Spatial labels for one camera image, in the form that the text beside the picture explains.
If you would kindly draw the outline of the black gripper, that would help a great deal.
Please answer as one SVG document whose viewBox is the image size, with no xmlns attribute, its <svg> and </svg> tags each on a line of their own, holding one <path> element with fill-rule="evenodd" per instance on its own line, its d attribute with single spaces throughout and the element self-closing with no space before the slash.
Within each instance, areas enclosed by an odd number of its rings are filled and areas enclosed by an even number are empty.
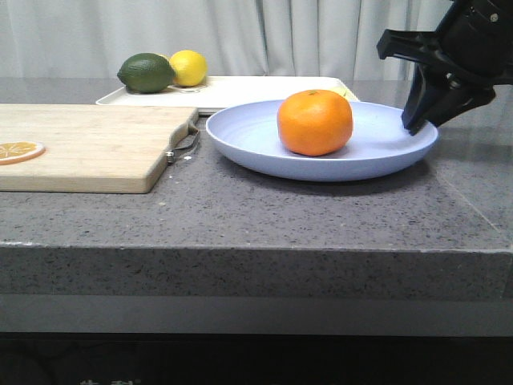
<svg viewBox="0 0 513 385">
<path fill-rule="evenodd" d="M 435 31 L 387 29 L 377 50 L 416 64 L 402 113 L 414 136 L 490 103 L 495 90 L 483 80 L 512 83 L 512 2 L 454 1 Z"/>
</svg>

